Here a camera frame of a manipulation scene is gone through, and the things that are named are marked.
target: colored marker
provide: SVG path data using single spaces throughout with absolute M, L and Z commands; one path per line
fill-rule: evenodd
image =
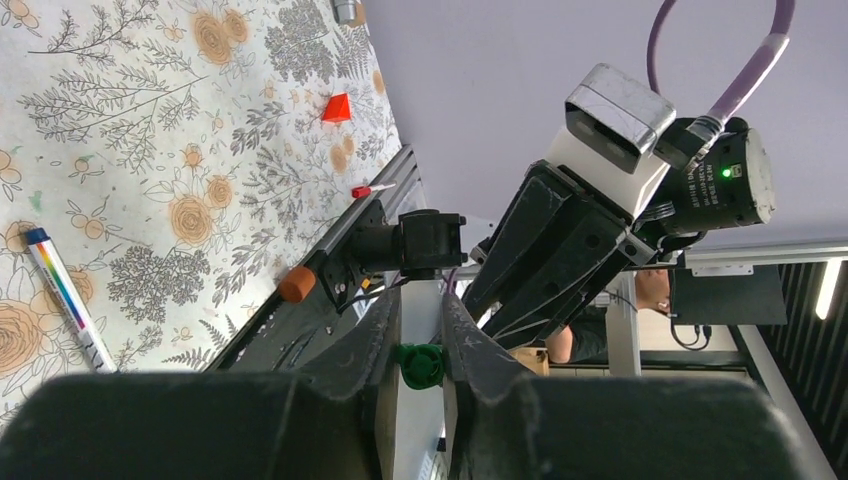
M 29 251 L 32 253 L 35 262 L 41 267 L 42 273 L 47 278 L 47 284 L 53 290 L 59 303 L 65 309 L 65 313 L 70 317 L 71 322 L 77 329 L 77 336 L 82 344 L 83 351 L 91 362 L 94 370 L 100 373 L 117 372 L 118 367 L 115 365 L 112 357 L 109 356 L 109 351 L 100 338 L 100 333 L 97 331 L 97 326 L 91 319 L 88 309 L 82 303 L 82 298 L 71 282 L 71 276 L 68 275 L 65 264 L 62 263 L 62 258 L 47 232 L 43 228 L 36 228 L 25 232 Z
M 396 182 L 387 183 L 385 185 L 370 185 L 367 187 L 355 187 L 351 193 L 353 193 L 353 198 L 362 198 L 371 195 L 374 192 L 379 192 L 380 190 L 388 190 L 397 185 Z

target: floral tablecloth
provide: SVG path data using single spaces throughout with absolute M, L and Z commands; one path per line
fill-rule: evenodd
M 0 0 L 0 430 L 87 371 L 41 226 L 122 371 L 201 370 L 400 149 L 331 0 Z M 333 94 L 353 119 L 325 124 Z

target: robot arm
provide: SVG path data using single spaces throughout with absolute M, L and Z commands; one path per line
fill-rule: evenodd
M 559 333 L 621 271 L 710 230 L 766 223 L 774 210 L 768 156 L 741 119 L 686 173 L 692 160 L 680 152 L 698 119 L 675 118 L 669 102 L 609 65 L 592 70 L 565 111 L 546 158 L 472 252 L 482 268 L 463 301 L 474 318 L 501 304 L 483 330 L 506 349 Z

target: green valve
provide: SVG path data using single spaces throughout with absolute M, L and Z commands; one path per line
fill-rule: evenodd
M 424 390 L 442 383 L 445 365 L 438 345 L 398 345 L 396 359 L 403 381 L 413 390 Z

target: fluorescent light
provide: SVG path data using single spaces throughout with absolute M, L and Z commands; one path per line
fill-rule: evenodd
M 830 311 L 833 293 L 836 290 L 836 281 L 839 279 L 839 267 L 841 266 L 841 258 L 831 258 L 827 261 L 827 266 L 824 269 L 819 299 L 816 301 L 816 315 L 822 320 L 827 319 L 827 314 Z

